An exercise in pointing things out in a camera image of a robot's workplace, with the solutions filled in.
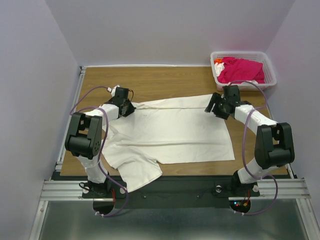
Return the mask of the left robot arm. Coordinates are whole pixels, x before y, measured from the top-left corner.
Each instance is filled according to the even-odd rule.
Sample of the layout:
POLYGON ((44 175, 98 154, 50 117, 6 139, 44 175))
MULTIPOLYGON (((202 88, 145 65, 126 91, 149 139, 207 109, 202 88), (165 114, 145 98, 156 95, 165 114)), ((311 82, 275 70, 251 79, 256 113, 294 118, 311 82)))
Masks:
POLYGON ((104 89, 111 98, 100 106, 71 109, 70 122, 64 147, 84 167, 87 182, 80 183, 85 194, 94 193, 106 197, 111 193, 112 183, 108 171, 101 163, 102 150, 108 136, 110 121, 127 117, 135 111, 129 98, 134 91, 119 85, 104 89))

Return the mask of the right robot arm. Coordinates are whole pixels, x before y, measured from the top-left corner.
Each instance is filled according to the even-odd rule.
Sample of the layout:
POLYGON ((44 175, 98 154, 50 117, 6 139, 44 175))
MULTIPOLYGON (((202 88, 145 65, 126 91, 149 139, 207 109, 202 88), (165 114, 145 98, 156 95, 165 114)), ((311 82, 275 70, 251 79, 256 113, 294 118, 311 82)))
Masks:
POLYGON ((259 112, 248 101, 242 101, 237 85, 227 85, 223 94, 214 92, 204 110, 216 117, 227 120, 228 117, 244 124, 242 140, 243 168, 234 172, 230 189, 235 195, 242 195, 248 185, 265 177, 269 172, 290 164, 295 159, 294 141, 291 125, 276 122, 259 112), (246 163, 245 145, 247 130, 255 134, 254 158, 246 163))

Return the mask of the white t shirt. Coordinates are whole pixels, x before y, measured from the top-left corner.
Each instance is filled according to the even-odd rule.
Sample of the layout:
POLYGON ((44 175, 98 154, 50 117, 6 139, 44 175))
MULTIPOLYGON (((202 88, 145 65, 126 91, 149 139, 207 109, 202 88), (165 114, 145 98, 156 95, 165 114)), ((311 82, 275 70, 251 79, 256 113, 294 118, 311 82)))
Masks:
POLYGON ((162 175, 162 164, 233 161, 223 119, 205 112, 210 95, 135 104, 134 113, 109 122, 102 154, 128 192, 162 175))

